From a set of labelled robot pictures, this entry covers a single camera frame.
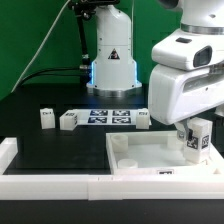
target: white robot body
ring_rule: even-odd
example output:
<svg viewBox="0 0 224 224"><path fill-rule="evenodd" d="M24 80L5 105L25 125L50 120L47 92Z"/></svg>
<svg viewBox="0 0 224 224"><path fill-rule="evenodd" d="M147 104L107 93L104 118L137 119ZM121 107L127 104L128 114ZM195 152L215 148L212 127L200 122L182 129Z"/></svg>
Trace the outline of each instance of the white robot body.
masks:
<svg viewBox="0 0 224 224"><path fill-rule="evenodd" d="M224 0L159 0L182 9L181 27L158 43L149 81L149 111L177 124L224 103Z"/></svg>
<svg viewBox="0 0 224 224"><path fill-rule="evenodd" d="M182 0L181 23L194 27L224 27L223 0Z"/></svg>
<svg viewBox="0 0 224 224"><path fill-rule="evenodd" d="M223 43L224 35L201 35L178 29L154 46L152 59L169 67L195 70L222 62Z"/></svg>
<svg viewBox="0 0 224 224"><path fill-rule="evenodd" d="M150 115L170 125L224 103L224 75L201 68L186 72L157 65L151 73Z"/></svg>
<svg viewBox="0 0 224 224"><path fill-rule="evenodd" d="M132 57L131 20L114 6L98 8L97 57L92 63L89 92L103 96L123 96L141 87L137 64Z"/></svg>

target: white box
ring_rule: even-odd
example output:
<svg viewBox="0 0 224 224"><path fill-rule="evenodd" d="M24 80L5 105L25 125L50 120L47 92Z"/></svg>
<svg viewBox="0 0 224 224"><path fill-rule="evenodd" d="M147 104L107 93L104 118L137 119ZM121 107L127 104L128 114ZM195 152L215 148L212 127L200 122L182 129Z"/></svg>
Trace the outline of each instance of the white box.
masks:
<svg viewBox="0 0 224 224"><path fill-rule="evenodd" d="M209 158L212 122L195 117L190 120L189 128L192 129L193 136L185 143L184 157L190 162L201 163Z"/></svg>
<svg viewBox="0 0 224 224"><path fill-rule="evenodd" d="M151 125L149 110L138 109L136 113L136 129L149 129Z"/></svg>
<svg viewBox="0 0 224 224"><path fill-rule="evenodd" d="M42 129L55 128L55 116L53 109L45 108L40 110Z"/></svg>
<svg viewBox="0 0 224 224"><path fill-rule="evenodd" d="M78 110L68 110L60 117L60 129L73 131L78 125Z"/></svg>

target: black tabletop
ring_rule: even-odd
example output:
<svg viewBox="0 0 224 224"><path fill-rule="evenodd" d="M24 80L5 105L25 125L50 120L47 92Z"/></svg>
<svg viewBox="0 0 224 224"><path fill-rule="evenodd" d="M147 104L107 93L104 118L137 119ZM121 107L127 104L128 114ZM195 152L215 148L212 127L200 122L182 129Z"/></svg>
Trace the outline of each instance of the black tabletop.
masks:
<svg viewBox="0 0 224 224"><path fill-rule="evenodd" d="M29 84L0 102L0 136L16 137L19 152L5 175L110 174L105 134L136 132L135 126L78 126L60 131L68 109L147 107L147 86L124 99L88 95L72 84ZM56 128L42 130L40 109L53 108ZM214 122L212 142L224 151L223 120ZM150 131L174 130L152 119ZM0 223L223 223L223 200L0 201Z"/></svg>

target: green wall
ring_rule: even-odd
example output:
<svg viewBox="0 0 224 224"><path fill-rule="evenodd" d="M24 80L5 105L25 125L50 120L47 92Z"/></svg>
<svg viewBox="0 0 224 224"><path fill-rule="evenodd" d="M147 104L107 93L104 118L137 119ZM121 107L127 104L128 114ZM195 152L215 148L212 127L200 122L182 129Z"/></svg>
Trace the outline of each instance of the green wall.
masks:
<svg viewBox="0 0 224 224"><path fill-rule="evenodd" d="M0 99L10 93L31 60L66 0L1 0ZM117 6L131 16L132 0ZM156 0L135 0L134 58L138 79L148 83L155 63L151 49L179 26L180 15L161 8ZM96 56L95 19L85 22L91 59ZM41 54L27 74L47 67L76 66L81 61L78 29L73 12L66 9ZM37 78L36 82L78 82L77 78Z"/></svg>

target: warning label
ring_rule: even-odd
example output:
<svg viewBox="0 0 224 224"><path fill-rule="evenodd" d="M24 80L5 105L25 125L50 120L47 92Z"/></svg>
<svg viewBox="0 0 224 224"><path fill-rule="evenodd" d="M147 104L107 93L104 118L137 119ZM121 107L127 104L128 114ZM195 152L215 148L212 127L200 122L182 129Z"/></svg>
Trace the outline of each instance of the warning label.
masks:
<svg viewBox="0 0 224 224"><path fill-rule="evenodd" d="M120 60L120 57L116 51L116 49L114 48L113 51L111 52L110 56L108 59L113 59L113 60Z"/></svg>

